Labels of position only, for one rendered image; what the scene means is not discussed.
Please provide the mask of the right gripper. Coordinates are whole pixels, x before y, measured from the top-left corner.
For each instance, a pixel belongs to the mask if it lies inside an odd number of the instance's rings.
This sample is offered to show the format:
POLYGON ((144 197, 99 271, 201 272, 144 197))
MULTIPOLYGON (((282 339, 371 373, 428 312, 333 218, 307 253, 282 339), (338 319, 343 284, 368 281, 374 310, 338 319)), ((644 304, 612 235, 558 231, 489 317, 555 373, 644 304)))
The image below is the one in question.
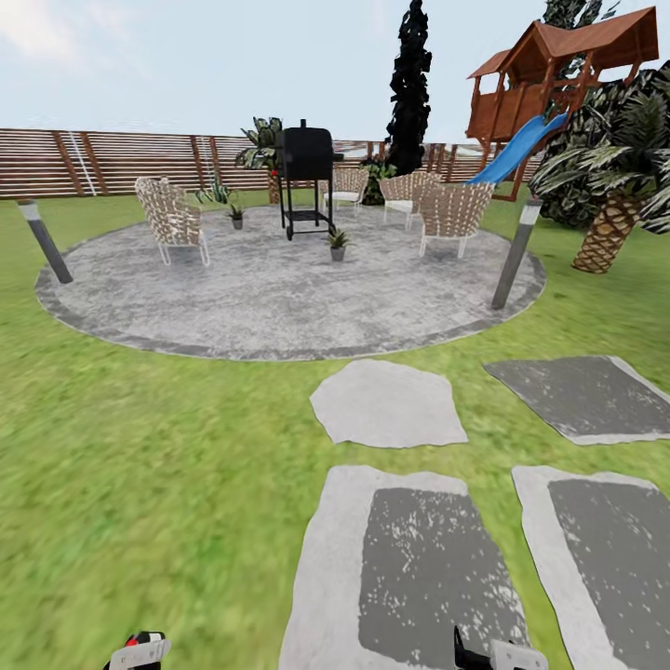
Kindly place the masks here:
POLYGON ((464 648, 458 625, 454 627, 455 664, 463 670, 493 670, 489 656, 471 653, 464 648))

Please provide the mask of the insectifuge atomizer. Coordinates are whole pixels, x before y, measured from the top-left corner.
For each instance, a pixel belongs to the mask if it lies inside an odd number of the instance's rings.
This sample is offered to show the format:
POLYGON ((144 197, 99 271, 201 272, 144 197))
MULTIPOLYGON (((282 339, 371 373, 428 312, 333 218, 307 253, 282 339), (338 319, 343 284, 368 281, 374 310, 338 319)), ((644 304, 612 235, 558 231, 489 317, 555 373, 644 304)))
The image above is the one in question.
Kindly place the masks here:
POLYGON ((140 631, 137 633, 133 640, 137 645, 140 645, 140 643, 146 643, 146 641, 157 641, 157 639, 163 639, 164 638, 164 633, 163 632, 157 632, 156 630, 153 631, 140 631))

